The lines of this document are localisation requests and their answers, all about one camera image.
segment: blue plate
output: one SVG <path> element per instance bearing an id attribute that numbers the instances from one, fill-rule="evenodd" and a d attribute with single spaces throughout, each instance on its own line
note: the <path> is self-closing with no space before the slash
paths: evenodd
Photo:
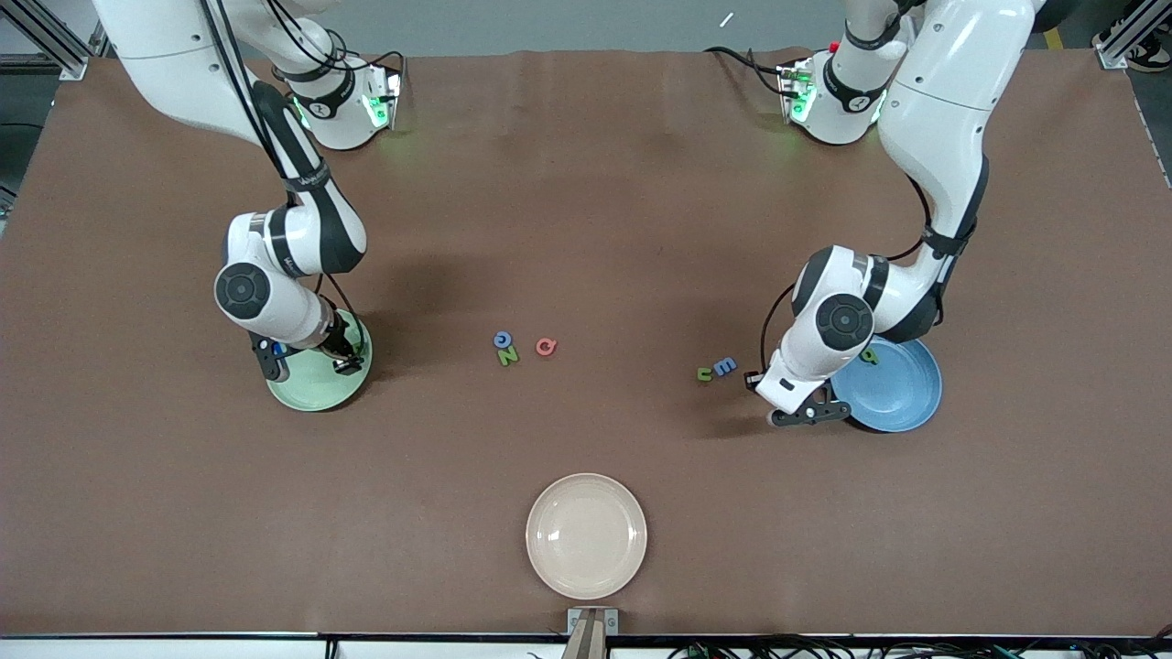
<path id="1" fill-rule="evenodd" d="M 851 403 L 851 416 L 884 433 L 905 433 L 932 419 L 943 380 L 927 346 L 919 339 L 893 344 L 875 337 L 867 351 L 830 379 L 834 395 Z"/>

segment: black band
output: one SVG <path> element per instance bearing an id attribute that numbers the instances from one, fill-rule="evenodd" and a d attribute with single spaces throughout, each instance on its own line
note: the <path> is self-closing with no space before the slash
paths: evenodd
<path id="1" fill-rule="evenodd" d="M 922 235 L 924 244 L 932 247 L 933 258 L 959 257 L 965 251 L 965 245 L 968 245 L 968 239 L 973 237 L 974 231 L 976 231 L 976 218 L 973 218 L 973 224 L 969 226 L 968 232 L 960 238 L 949 238 L 942 233 L 936 233 L 931 226 L 925 226 Z"/>
<path id="2" fill-rule="evenodd" d="M 834 56 L 831 55 L 826 60 L 826 66 L 823 67 L 823 77 L 826 80 L 826 90 L 830 95 L 838 98 L 838 102 L 843 104 L 844 113 L 859 114 L 867 111 L 867 108 L 883 96 L 883 87 L 877 87 L 870 91 L 861 91 L 854 89 L 853 87 L 847 87 L 838 76 L 834 75 Z"/>
<path id="3" fill-rule="evenodd" d="M 325 188 L 331 181 L 329 165 L 326 164 L 325 158 L 319 161 L 318 168 L 306 176 L 281 179 L 285 184 L 285 189 L 289 192 L 312 192 L 313 190 Z"/>
<path id="4" fill-rule="evenodd" d="M 350 69 L 346 70 L 346 77 L 342 79 L 342 83 L 338 86 L 336 89 L 326 94 L 325 96 L 318 96 L 316 98 L 311 98 L 309 96 L 302 96 L 300 94 L 294 94 L 293 97 L 297 98 L 298 103 L 318 118 L 334 118 L 338 115 L 338 108 L 342 107 L 354 93 L 354 72 Z"/>
<path id="5" fill-rule="evenodd" d="M 268 219 L 268 242 L 273 246 L 273 256 L 277 257 L 277 263 L 281 264 L 285 274 L 293 278 L 305 277 L 305 272 L 301 272 L 297 261 L 293 260 L 293 252 L 289 250 L 289 242 L 285 236 L 285 215 L 287 212 L 288 206 L 273 210 L 273 215 Z"/>
<path id="6" fill-rule="evenodd" d="M 887 258 L 879 254 L 871 254 L 874 265 L 871 266 L 871 280 L 867 281 L 867 290 L 863 292 L 863 301 L 874 308 L 883 297 L 883 290 L 887 286 Z"/>
<path id="7" fill-rule="evenodd" d="M 341 61 L 342 60 L 338 59 L 338 48 L 334 48 L 333 53 L 331 53 L 329 56 L 326 57 L 326 61 L 322 62 L 320 67 L 313 70 L 307 70 L 304 73 L 288 73 L 278 69 L 277 67 L 273 67 L 273 69 L 281 75 L 281 80 L 284 80 L 285 82 L 313 82 L 314 80 L 321 80 L 322 77 L 326 77 L 327 75 L 329 75 L 329 72 L 332 70 L 338 70 L 340 67 L 335 67 L 334 64 Z"/>
<path id="8" fill-rule="evenodd" d="M 895 39 L 895 35 L 899 34 L 899 19 L 897 18 L 895 20 L 893 20 L 891 25 L 884 28 L 883 34 L 872 40 L 859 39 L 858 36 L 854 36 L 854 34 L 851 33 L 850 23 L 846 25 L 845 32 L 846 32 L 846 40 L 850 41 L 851 45 L 854 46 L 856 48 L 859 48 L 861 50 L 878 50 L 879 48 L 883 48 L 884 46 L 891 43 L 891 41 Z"/>

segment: shoe sole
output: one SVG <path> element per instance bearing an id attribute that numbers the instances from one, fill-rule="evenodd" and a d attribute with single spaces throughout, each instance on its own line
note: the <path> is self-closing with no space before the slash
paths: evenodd
<path id="1" fill-rule="evenodd" d="M 1098 48 L 1102 43 L 1103 43 L 1103 40 L 1099 38 L 1099 35 L 1096 34 L 1095 36 L 1091 38 L 1091 48 Z M 1134 72 L 1139 72 L 1139 73 L 1160 73 L 1160 72 L 1165 72 L 1165 70 L 1168 69 L 1168 64 L 1156 66 L 1156 67 L 1147 67 L 1147 66 L 1133 62 L 1131 60 L 1126 60 L 1126 61 L 1127 61 L 1127 68 L 1129 69 L 1134 70 Z"/>

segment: plate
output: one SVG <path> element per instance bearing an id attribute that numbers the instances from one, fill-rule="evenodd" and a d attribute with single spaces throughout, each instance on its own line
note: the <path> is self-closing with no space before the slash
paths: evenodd
<path id="1" fill-rule="evenodd" d="M 547 586 L 573 599 L 619 592 L 647 553 L 647 519 L 631 490 L 574 474 L 537 497 L 525 526 L 529 561 Z"/>
<path id="2" fill-rule="evenodd" d="M 893 344 L 875 337 L 868 349 L 878 364 L 860 354 L 830 379 L 834 395 L 851 403 L 851 416 L 884 433 L 906 433 L 932 419 L 943 380 L 928 347 L 919 339 Z"/>
<path id="3" fill-rule="evenodd" d="M 346 339 L 359 342 L 359 328 L 350 312 L 339 310 L 346 319 Z M 268 382 L 268 390 L 288 407 L 299 412 L 322 412 L 346 402 L 370 374 L 370 331 L 362 325 L 362 371 L 350 375 L 334 373 L 334 360 L 321 351 L 302 351 L 285 358 L 289 376 L 284 382 Z"/>

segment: green plate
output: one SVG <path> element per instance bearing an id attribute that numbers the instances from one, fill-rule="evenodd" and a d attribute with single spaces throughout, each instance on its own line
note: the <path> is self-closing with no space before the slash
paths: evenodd
<path id="1" fill-rule="evenodd" d="M 349 324 L 346 328 L 347 340 L 357 344 L 359 328 L 354 317 L 347 311 L 339 310 L 338 313 Z M 266 380 L 268 390 L 277 396 L 277 400 L 299 412 L 321 412 L 342 405 L 359 390 L 370 374 L 372 342 L 366 325 L 362 325 L 362 334 L 366 338 L 362 346 L 362 371 L 353 375 L 339 375 L 334 373 L 332 358 L 320 351 L 304 351 L 285 359 L 289 369 L 288 380 L 284 382 Z"/>

